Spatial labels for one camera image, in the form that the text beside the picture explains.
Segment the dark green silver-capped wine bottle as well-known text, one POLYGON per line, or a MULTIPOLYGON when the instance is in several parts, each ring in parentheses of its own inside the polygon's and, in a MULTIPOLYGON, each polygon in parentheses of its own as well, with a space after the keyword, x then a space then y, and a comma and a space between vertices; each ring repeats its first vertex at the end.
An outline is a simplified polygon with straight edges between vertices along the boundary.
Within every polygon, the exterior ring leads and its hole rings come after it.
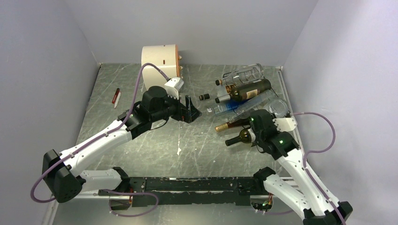
POLYGON ((235 102, 242 102, 258 96, 266 90, 271 90, 272 85, 268 79, 257 80, 247 84, 233 87, 223 96, 215 98, 216 103, 233 100, 235 102))

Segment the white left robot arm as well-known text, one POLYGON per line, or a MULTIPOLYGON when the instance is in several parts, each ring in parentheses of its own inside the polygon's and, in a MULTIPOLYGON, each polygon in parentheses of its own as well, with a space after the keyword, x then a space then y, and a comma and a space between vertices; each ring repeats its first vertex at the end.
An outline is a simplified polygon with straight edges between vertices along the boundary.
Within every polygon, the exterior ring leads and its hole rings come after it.
POLYGON ((170 96, 160 86, 150 87, 142 99, 133 102, 130 109, 122 113, 104 130, 86 141, 60 153, 50 150, 43 159, 43 180, 51 190, 54 200, 65 203, 81 192, 112 190, 123 195, 131 190, 130 178, 120 167, 102 171, 88 171, 87 167, 96 159, 124 143, 151 130, 154 122, 170 118, 192 123, 201 116, 185 96, 185 103, 170 96))

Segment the clear tall glass bottle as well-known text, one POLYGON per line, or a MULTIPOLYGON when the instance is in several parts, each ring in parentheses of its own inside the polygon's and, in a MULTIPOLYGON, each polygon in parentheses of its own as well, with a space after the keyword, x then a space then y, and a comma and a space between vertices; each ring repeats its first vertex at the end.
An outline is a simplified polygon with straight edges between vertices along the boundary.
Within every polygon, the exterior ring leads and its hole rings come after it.
POLYGON ((234 122, 238 119, 247 117, 249 112, 261 109, 271 99, 276 98, 277 95, 272 90, 267 90, 258 96, 251 98, 251 100, 236 109, 233 115, 229 116, 227 122, 234 122))

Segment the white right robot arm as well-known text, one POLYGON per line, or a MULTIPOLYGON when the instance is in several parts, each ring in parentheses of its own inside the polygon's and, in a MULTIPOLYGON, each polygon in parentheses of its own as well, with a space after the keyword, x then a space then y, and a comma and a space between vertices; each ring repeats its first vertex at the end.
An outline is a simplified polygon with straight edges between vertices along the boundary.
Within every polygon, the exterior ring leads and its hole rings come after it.
POLYGON ((295 189, 266 167, 255 173, 254 190, 279 198, 305 225, 345 225, 353 208, 332 194, 309 165, 308 154, 290 134, 297 127, 295 118, 276 118, 261 109, 251 112, 248 119, 252 144, 259 147, 261 153, 272 156, 298 186, 295 189))

